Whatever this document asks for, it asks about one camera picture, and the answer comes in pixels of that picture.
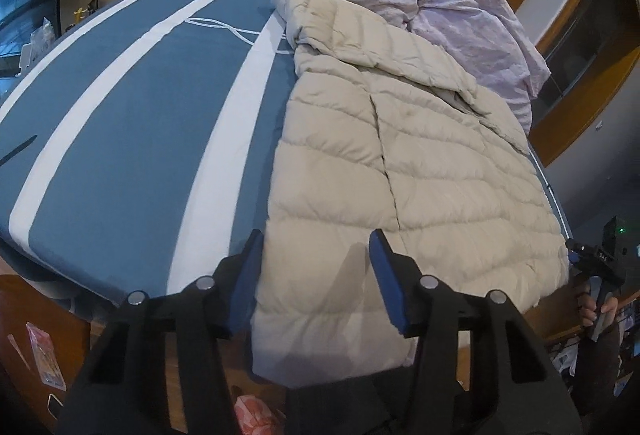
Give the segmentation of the person's right hand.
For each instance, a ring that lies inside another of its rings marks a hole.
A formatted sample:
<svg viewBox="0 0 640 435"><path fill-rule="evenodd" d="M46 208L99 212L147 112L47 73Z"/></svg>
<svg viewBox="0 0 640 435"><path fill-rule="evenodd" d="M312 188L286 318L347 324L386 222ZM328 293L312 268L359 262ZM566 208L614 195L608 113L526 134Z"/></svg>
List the person's right hand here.
<svg viewBox="0 0 640 435"><path fill-rule="evenodd" d="M590 285L583 283L575 288L575 297L580 322L584 328L593 327L598 321L602 321L603 329L613 324L618 307L616 296L610 296L603 305L598 306L590 295Z"/></svg>

